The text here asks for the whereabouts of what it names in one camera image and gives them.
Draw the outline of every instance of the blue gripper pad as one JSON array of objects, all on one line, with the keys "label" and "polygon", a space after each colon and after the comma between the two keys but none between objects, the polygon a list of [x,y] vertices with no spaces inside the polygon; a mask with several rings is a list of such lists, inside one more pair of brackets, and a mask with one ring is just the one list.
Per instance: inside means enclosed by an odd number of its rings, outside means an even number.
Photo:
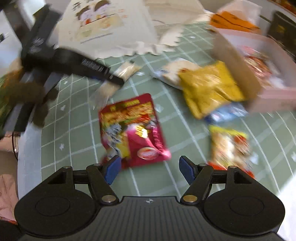
[{"label": "blue gripper pad", "polygon": [[186,156],[181,156],[179,159],[179,169],[180,172],[185,177],[189,185],[194,181],[194,164]]},{"label": "blue gripper pad", "polygon": [[114,156],[107,164],[103,167],[103,176],[106,182],[111,185],[115,180],[116,176],[121,170],[121,157]]}]

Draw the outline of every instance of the pink box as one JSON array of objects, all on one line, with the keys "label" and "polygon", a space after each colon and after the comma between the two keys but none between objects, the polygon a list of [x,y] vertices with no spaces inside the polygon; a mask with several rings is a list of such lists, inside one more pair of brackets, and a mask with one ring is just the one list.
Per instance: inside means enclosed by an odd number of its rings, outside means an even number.
[{"label": "pink box", "polygon": [[[218,29],[213,44],[213,55],[225,62],[248,99],[245,103],[248,112],[292,110],[296,107],[296,64],[274,40],[258,34]],[[287,87],[281,89],[261,86],[238,51],[240,46],[248,46],[267,54],[281,72],[281,78]]]}]

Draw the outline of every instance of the yellow snack bag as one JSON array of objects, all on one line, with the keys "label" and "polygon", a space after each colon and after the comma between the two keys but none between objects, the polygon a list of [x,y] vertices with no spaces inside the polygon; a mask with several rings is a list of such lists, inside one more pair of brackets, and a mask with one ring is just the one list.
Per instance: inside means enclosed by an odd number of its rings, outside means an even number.
[{"label": "yellow snack bag", "polygon": [[201,119],[230,101],[243,101],[244,96],[222,61],[194,71],[178,73],[187,105]]},{"label": "yellow snack bag", "polygon": [[237,85],[219,86],[217,87],[217,92],[219,92],[225,99],[232,102],[240,102],[245,100],[245,97]]},{"label": "yellow snack bag", "polygon": [[221,104],[228,103],[230,102],[226,100],[223,96],[221,96],[218,92],[211,91],[210,93],[206,93],[205,95],[200,96],[197,105],[204,117],[220,107]]}]

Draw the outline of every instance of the pink cloth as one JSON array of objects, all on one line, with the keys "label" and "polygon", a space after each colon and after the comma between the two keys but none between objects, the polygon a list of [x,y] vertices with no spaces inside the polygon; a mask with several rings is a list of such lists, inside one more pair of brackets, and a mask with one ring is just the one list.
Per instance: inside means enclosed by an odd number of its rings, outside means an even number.
[{"label": "pink cloth", "polygon": [[18,202],[15,191],[15,180],[12,175],[0,176],[0,219],[1,217],[15,221],[14,210]]}]

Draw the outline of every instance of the metal screw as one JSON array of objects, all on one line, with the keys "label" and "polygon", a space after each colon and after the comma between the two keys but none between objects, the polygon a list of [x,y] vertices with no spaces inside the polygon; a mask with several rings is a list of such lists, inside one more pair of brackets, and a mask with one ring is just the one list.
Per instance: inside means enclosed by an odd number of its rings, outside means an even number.
[{"label": "metal screw", "polygon": [[116,197],[113,196],[113,195],[105,195],[105,196],[102,197],[102,201],[111,203],[111,202],[116,201]]},{"label": "metal screw", "polygon": [[183,200],[185,202],[196,202],[197,201],[197,197],[194,195],[186,195],[183,197]]}]

